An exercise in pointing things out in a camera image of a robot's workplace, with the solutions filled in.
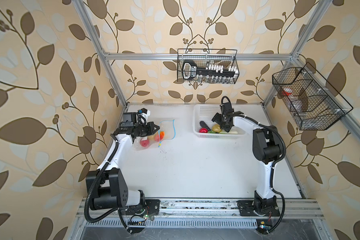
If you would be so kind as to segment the yellow toy potato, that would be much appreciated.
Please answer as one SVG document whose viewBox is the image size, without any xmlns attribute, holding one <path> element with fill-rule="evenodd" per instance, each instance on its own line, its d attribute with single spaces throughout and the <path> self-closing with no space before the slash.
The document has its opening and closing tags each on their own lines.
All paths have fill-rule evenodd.
<svg viewBox="0 0 360 240">
<path fill-rule="evenodd" d="M 157 135 L 148 136 L 148 139 L 149 139 L 151 142 L 155 142 L 155 141 L 156 141 L 156 136 L 157 136 Z"/>
<path fill-rule="evenodd" d="M 222 131 L 222 129 L 221 129 L 219 124 L 215 124 L 212 127 L 212 131 L 215 132 L 215 133 L 220 133 Z"/>
</svg>

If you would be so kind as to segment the red yellow toy mango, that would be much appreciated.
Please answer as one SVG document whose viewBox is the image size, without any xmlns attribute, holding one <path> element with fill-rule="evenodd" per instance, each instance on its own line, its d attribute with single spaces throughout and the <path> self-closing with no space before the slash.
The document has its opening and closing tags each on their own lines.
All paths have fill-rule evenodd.
<svg viewBox="0 0 360 240">
<path fill-rule="evenodd" d="M 165 137 L 165 132 L 157 132 L 156 136 L 156 142 L 161 142 Z"/>
</svg>

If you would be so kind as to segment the red toy apple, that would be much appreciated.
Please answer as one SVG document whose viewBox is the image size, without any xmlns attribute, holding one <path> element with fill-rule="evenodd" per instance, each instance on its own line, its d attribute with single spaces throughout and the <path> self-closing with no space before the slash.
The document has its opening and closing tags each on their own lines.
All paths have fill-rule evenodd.
<svg viewBox="0 0 360 240">
<path fill-rule="evenodd" d="M 140 146 L 143 148 L 147 148 L 150 146 L 150 140 L 148 138 L 141 138 L 139 143 Z"/>
</svg>

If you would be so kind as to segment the clear zip top bag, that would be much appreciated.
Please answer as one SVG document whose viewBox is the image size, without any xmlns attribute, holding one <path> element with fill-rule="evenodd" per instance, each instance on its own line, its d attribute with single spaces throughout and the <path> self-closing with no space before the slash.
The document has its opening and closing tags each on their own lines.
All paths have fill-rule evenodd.
<svg viewBox="0 0 360 240">
<path fill-rule="evenodd" d="M 149 148 L 160 148 L 164 143 L 174 140 L 176 137 L 175 120 L 162 120 L 157 124 L 160 128 L 156 133 L 148 137 L 139 137 L 133 147 L 137 151 Z"/>
</svg>

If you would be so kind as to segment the dark toy eggplant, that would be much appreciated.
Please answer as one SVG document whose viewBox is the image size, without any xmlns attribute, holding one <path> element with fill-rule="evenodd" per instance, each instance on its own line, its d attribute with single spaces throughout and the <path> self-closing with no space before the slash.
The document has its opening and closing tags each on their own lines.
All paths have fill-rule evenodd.
<svg viewBox="0 0 360 240">
<path fill-rule="evenodd" d="M 211 131 L 211 128 L 204 121 L 200 121 L 200 126 L 202 129 L 206 129 L 204 133 Z"/>
</svg>

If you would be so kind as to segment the red toy tomato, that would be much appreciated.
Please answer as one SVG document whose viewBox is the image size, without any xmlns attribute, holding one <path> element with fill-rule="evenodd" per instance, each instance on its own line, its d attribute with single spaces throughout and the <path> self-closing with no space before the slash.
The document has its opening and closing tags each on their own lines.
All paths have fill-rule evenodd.
<svg viewBox="0 0 360 240">
<path fill-rule="evenodd" d="M 199 133 L 208 133 L 208 129 L 206 129 L 206 128 L 201 128 L 201 129 L 199 130 Z"/>
</svg>

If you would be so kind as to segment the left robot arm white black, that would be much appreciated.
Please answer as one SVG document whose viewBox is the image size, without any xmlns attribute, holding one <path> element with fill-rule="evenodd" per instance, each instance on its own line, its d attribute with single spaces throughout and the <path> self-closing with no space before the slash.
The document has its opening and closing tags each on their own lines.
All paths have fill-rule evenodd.
<svg viewBox="0 0 360 240">
<path fill-rule="evenodd" d="M 142 190 L 130 191 L 117 161 L 128 152 L 137 137 L 154 135 L 160 127 L 154 122 L 145 124 L 124 122 L 111 134 L 113 142 L 102 162 L 95 171 L 86 176 L 87 198 L 84 216 L 88 223 L 96 223 L 113 212 L 117 212 L 126 231 L 133 235 L 137 232 L 123 219 L 122 210 L 130 206 L 146 209 L 145 195 Z"/>
</svg>

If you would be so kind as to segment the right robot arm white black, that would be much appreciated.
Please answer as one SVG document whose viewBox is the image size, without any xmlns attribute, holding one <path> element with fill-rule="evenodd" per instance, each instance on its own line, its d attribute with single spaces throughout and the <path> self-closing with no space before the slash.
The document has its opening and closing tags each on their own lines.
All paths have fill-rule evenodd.
<svg viewBox="0 0 360 240">
<path fill-rule="evenodd" d="M 283 205 L 276 223 L 271 225 L 260 224 L 257 228 L 260 235 L 270 235 L 280 225 L 286 210 L 284 195 L 274 187 L 276 165 L 286 156 L 286 144 L 277 127 L 263 125 L 244 115 L 243 112 L 236 112 L 230 100 L 221 101 L 220 109 L 221 112 L 216 113 L 212 121 L 217 123 L 222 130 L 229 132 L 232 127 L 237 127 L 252 135 L 252 152 L 259 163 L 258 184 L 253 204 L 247 209 L 260 217 L 271 216 L 272 211 L 278 208 L 277 195 L 281 197 Z"/>
</svg>

